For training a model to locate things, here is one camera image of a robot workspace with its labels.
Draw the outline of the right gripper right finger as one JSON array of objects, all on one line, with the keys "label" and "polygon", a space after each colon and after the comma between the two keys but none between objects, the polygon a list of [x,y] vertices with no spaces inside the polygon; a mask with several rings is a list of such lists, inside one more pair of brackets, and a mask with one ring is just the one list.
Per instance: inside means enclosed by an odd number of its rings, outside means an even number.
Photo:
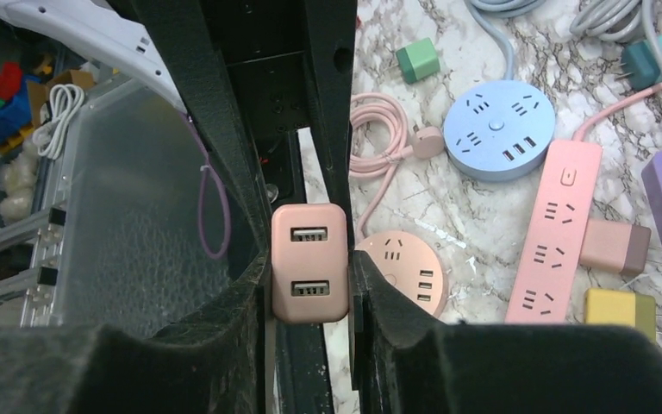
[{"label": "right gripper right finger", "polygon": [[[620,48],[574,37],[569,26],[581,1],[547,1],[534,12],[495,24],[512,36],[518,77],[543,87],[554,101],[557,136],[570,138],[587,119],[626,92],[617,72]],[[395,97],[411,122],[442,122],[454,98],[504,72],[497,44],[476,24],[463,1],[359,1],[353,91]],[[440,47],[443,70],[422,85],[406,86],[390,67],[391,50],[430,37]],[[640,174],[646,158],[662,146],[662,97],[652,97],[600,122],[587,135],[603,144],[603,164],[592,215],[613,221],[653,224]],[[453,323],[434,341],[403,355],[396,391],[412,392],[401,413],[662,413],[662,336],[658,345],[614,342],[607,329],[558,330],[576,340],[564,348],[521,353],[523,345],[551,345],[531,329],[512,340],[488,323],[504,318],[528,226],[540,170],[505,185],[464,178],[446,156],[406,160],[366,223],[371,234],[407,230],[432,245],[450,279],[442,319]],[[662,266],[647,276],[624,277],[579,268],[568,320],[582,319],[587,288],[637,290],[653,295],[662,313]],[[360,413],[352,390],[347,320],[324,326],[336,413]]]}]

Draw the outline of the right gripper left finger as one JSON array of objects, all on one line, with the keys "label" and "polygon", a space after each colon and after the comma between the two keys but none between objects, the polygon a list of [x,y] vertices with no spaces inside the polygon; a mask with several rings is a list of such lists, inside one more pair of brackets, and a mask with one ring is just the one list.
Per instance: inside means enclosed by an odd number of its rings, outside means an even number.
[{"label": "right gripper left finger", "polygon": [[225,292],[151,339],[105,324],[0,328],[0,413],[255,413],[267,392],[256,291],[269,205],[211,4],[115,1],[113,8],[153,38],[212,166],[249,221],[241,245],[259,252]]}]

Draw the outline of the pink dual USB charger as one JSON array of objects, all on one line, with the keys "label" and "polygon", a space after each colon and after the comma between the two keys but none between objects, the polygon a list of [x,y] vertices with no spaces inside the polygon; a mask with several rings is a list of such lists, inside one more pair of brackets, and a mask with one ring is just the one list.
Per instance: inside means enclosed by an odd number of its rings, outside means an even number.
[{"label": "pink dual USB charger", "polygon": [[272,310],[290,324],[349,310],[347,217],[336,204],[287,204],[272,215]]}]

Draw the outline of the yellow charger plug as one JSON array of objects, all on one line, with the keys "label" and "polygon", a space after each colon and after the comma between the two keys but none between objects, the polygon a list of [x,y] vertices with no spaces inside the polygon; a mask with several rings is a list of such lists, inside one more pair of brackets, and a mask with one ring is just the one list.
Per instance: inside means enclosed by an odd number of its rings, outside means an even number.
[{"label": "yellow charger plug", "polygon": [[636,292],[590,288],[585,293],[584,322],[634,328],[657,341],[656,300]]}]

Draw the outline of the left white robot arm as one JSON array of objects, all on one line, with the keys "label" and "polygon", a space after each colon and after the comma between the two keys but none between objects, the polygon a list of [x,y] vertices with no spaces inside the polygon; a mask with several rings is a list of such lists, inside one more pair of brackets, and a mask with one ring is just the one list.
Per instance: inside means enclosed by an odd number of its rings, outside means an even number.
[{"label": "left white robot arm", "polygon": [[45,35],[72,51],[140,80],[187,113],[164,61],[145,27],[120,17],[105,1],[0,0],[0,19]]}]

